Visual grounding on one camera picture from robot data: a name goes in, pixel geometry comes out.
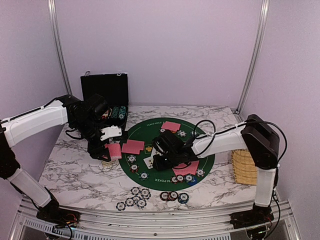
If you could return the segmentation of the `blue small blind button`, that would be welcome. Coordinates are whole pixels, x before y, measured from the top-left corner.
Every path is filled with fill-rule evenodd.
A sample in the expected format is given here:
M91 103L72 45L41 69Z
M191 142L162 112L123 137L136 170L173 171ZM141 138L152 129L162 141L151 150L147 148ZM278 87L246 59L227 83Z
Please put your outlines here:
M198 183L198 180L197 180L196 177L192 177L192 179L186 181L186 183L187 183L189 186L194 186L194 185L196 185L196 184Z

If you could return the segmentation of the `blue chips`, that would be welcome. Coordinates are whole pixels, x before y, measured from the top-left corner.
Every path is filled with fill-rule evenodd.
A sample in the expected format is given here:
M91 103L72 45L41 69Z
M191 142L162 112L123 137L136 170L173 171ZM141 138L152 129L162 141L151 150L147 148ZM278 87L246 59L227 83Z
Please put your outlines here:
M177 132L177 135L184 138L187 136L187 133L184 130L179 130Z
M126 160L127 160L128 163L133 164L133 163L136 162L137 157L136 157L135 155L132 155L132 154L131 154L131 155L128 155L128 156L126 157Z
M202 178L202 177L205 176L205 171L204 171L203 169L201 169L201 168L198 168L198 169L196 170L196 175L197 175L199 178Z

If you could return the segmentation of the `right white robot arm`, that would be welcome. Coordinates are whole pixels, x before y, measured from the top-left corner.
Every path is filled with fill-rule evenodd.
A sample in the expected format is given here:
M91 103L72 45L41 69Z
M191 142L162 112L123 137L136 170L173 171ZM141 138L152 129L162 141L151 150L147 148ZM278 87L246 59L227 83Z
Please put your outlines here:
M258 224L267 216L277 186L279 163L284 156L279 152L280 138L285 137L279 126L262 120L256 114L223 131L200 135L193 132L187 141L170 130L164 130L151 142L157 151L152 156L152 167L164 171L218 153L247 149L257 169L256 194L247 219L252 224Z

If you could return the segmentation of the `brown chip stack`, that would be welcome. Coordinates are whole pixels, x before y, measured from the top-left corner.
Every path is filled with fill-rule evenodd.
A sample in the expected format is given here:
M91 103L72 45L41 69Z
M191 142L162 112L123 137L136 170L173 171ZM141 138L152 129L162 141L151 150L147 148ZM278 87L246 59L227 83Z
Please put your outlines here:
M170 201L175 201L175 200L177 200L179 195L176 191L170 191L170 192L168 192L167 196Z

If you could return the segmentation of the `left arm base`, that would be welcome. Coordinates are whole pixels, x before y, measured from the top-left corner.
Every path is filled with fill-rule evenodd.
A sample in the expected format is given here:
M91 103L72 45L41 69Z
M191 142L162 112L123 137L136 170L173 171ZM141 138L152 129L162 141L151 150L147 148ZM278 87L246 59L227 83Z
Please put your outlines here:
M56 224L56 228L76 227L79 223L78 211L63 209L60 207L39 208L36 217L40 220Z

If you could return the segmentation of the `red playing card deck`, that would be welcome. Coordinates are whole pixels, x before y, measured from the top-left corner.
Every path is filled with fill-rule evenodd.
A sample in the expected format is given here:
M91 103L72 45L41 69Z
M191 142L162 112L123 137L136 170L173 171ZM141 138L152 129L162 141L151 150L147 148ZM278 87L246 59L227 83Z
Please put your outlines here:
M105 149L107 150L107 154L103 157L106 160L118 160L122 158L121 145L119 143L109 143L105 145Z

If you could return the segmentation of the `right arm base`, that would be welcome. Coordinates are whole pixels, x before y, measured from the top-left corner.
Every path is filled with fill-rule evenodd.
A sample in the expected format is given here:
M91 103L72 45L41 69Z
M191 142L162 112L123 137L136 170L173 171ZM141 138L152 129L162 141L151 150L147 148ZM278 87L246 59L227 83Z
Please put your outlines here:
M240 229L268 223L274 219L272 212L255 212L253 210L247 210L232 213L230 215L230 224L233 225L234 229Z

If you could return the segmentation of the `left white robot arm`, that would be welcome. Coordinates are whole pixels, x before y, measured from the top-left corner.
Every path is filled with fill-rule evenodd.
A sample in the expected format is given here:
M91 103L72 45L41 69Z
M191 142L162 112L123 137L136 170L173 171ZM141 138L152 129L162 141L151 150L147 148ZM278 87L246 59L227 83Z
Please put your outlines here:
M72 95L54 98L49 103L6 118L0 123L0 177L31 198L38 211L53 223L63 219L63 211L52 193L30 176L16 160L12 147L49 128L69 124L88 142L87 151L94 159L107 154L107 138L100 123L109 109L106 100L95 94L87 100Z

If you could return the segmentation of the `teal chip stack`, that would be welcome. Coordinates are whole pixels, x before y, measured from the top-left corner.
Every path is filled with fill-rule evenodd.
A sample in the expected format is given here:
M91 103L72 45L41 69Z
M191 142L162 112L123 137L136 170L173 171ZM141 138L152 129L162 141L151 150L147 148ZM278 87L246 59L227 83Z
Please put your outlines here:
M180 193L177 200L180 204L186 204L189 201L189 195L185 192Z

